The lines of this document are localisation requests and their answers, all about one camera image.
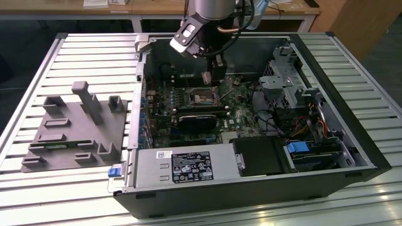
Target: blue latch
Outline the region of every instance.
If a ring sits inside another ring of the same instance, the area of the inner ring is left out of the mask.
[[[117,178],[122,176],[122,168],[110,168],[107,175],[110,178]]]
[[[288,146],[288,150],[290,153],[293,152],[309,152],[309,146],[308,143],[301,141],[301,142],[292,142]]]

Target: table leg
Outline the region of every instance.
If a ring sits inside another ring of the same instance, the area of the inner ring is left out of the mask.
[[[308,15],[297,32],[309,32],[317,15]]]
[[[132,16],[133,29],[136,33],[144,32],[144,27],[141,25],[142,16]]]

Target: warning label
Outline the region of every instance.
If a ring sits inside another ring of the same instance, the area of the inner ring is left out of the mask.
[[[210,152],[173,154],[172,165],[177,184],[214,180]]]

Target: barcode sticker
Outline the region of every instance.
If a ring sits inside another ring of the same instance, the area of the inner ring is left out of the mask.
[[[172,158],[172,153],[173,151],[157,152],[157,158],[158,159]]]
[[[112,11],[112,13],[129,13],[129,11]]]

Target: aluminum slotted table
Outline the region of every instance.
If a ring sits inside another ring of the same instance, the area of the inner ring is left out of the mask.
[[[137,82],[137,34],[61,35],[0,138],[0,224],[74,225],[364,225],[397,224],[402,218],[402,110],[352,56],[337,37],[302,33],[301,38],[325,69],[393,170],[347,187],[328,198],[276,203],[162,219],[136,219],[109,192],[110,167],[21,173],[43,115],[46,96],[71,93],[86,80],[99,100],[132,100]],[[128,113],[124,149],[130,130]],[[128,158],[124,150],[122,160]]]

